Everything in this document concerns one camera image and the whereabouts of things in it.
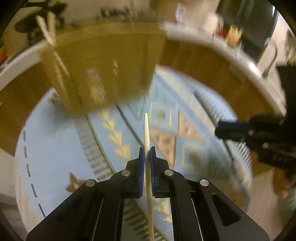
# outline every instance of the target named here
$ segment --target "wooden skewer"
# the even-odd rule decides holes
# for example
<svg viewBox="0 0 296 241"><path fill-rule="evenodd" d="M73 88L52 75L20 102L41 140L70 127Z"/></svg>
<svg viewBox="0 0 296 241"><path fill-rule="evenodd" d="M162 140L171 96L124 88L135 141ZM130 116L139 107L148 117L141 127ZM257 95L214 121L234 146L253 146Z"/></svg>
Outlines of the wooden skewer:
<svg viewBox="0 0 296 241"><path fill-rule="evenodd" d="M40 27L46 41L51 46L55 47L55 45L56 45L55 14L52 12L48 12L47 18L48 18L49 31L47 30L47 26L46 26L44 18L42 18L40 16L36 16L37 24Z"/></svg>
<svg viewBox="0 0 296 241"><path fill-rule="evenodd" d="M146 194L147 194L147 210L148 210L148 232L149 241L154 241L154 226L153 226L153 213L152 213L152 187L151 187L151 169L150 169L150 137L148 114L145 113L144 120L144 148L145 148L145 175L146 175Z"/></svg>
<svg viewBox="0 0 296 241"><path fill-rule="evenodd" d="M130 0L130 10L131 10L131 17L133 20L137 20L138 19L138 13L136 11L135 8L135 3L133 0Z"/></svg>
<svg viewBox="0 0 296 241"><path fill-rule="evenodd" d="M56 46L57 40L56 40L56 31L55 31L55 20L56 20L56 15L49 11L47 13L47 19L48 19L48 29L49 29L49 35L52 39L52 44L53 46Z"/></svg>

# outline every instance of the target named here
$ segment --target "white curved countertop edge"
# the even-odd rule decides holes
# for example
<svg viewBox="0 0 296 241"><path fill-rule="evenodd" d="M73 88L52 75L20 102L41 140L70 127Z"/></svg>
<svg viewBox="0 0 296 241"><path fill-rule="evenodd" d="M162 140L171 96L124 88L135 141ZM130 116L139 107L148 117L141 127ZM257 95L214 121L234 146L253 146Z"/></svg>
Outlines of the white curved countertop edge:
<svg viewBox="0 0 296 241"><path fill-rule="evenodd" d="M166 32L168 39L186 41L210 47L215 52L219 53L230 63L237 66L249 78L260 93L268 100L275 112L286 113L286 108L274 88L261 77L261 71L243 51L231 48L226 44L225 40L220 37L211 38L184 25L164 23L161 28Z"/></svg>
<svg viewBox="0 0 296 241"><path fill-rule="evenodd" d="M197 32L195 29L184 25L164 23L161 28L166 32L168 39L182 40L194 44L203 45L212 48L214 51L225 57L230 63L243 71L255 87L269 101L273 110L285 114L286 109L281 99L273 87L263 78L261 71L242 51L229 47L225 41L219 37L211 38L207 35ZM45 45L45 40L40 41L34 46L26 49L15 57L4 70L0 73L0 91L14 80L18 75L25 72L30 67L41 62L39 49Z"/></svg>

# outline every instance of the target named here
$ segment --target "geometric pattern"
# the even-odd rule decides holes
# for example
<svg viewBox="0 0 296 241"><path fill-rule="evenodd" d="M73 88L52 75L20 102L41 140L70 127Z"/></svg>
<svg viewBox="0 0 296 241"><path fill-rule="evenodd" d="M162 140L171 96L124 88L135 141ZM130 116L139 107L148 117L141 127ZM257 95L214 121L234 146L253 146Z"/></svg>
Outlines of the geometric pattern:
<svg viewBox="0 0 296 241"><path fill-rule="evenodd" d="M164 221L168 222L168 223L172 223L173 222L173 219L172 219L172 215L170 216L167 216Z"/></svg>
<svg viewBox="0 0 296 241"><path fill-rule="evenodd" d="M148 222L139 206L133 199L124 200L123 219L141 237L142 240L149 240ZM168 239L154 226L154 240L168 241Z"/></svg>
<svg viewBox="0 0 296 241"><path fill-rule="evenodd" d="M181 111L179 112L178 135L180 137L193 139L199 142L203 140L202 136L199 135L193 125L188 120L186 120L184 114Z"/></svg>
<svg viewBox="0 0 296 241"><path fill-rule="evenodd" d="M155 211L164 213L169 215L170 214L170 200L168 198L165 201L161 202L159 205L153 208Z"/></svg>
<svg viewBox="0 0 296 241"><path fill-rule="evenodd" d="M102 126L111 132L108 135L108 139L113 141L118 146L118 148L115 149L115 153L126 160L124 163L125 166L126 163L131 159L130 144L122 144L122 132L121 130L115 129L115 119L110 118L108 109L101 110L98 113L98 116L104 120Z"/></svg>
<svg viewBox="0 0 296 241"><path fill-rule="evenodd" d="M140 97L136 101L129 101L127 102L128 108L133 113L134 117L137 119L137 121L140 121L143 117L143 109L145 104L146 97Z"/></svg>
<svg viewBox="0 0 296 241"><path fill-rule="evenodd" d="M205 158L203 145L197 143L188 143L186 140L182 144L181 165L183 168L195 170L196 174L208 173L208 162Z"/></svg>
<svg viewBox="0 0 296 241"><path fill-rule="evenodd" d="M170 133L149 128L150 138L160 151L162 156L168 161L170 167L175 164L175 142L176 137Z"/></svg>
<svg viewBox="0 0 296 241"><path fill-rule="evenodd" d="M151 85L149 98L172 108L174 108L176 105L175 101L173 101L171 98L168 98L165 92L160 90L156 84Z"/></svg>
<svg viewBox="0 0 296 241"><path fill-rule="evenodd" d="M82 184L85 183L86 180L83 179L77 179L73 173L69 173L70 174L70 184L66 187L66 191L68 192L75 192Z"/></svg>
<svg viewBox="0 0 296 241"><path fill-rule="evenodd" d="M83 147L84 154L87 157L89 165L93 169L97 180L100 182L109 179L113 173L108 167L106 157L102 154L94 138L89 122L84 116L81 116L74 119L74 124L80 143Z"/></svg>
<svg viewBox="0 0 296 241"><path fill-rule="evenodd" d="M149 124L160 127L171 127L172 109L157 102L151 102L148 113Z"/></svg>

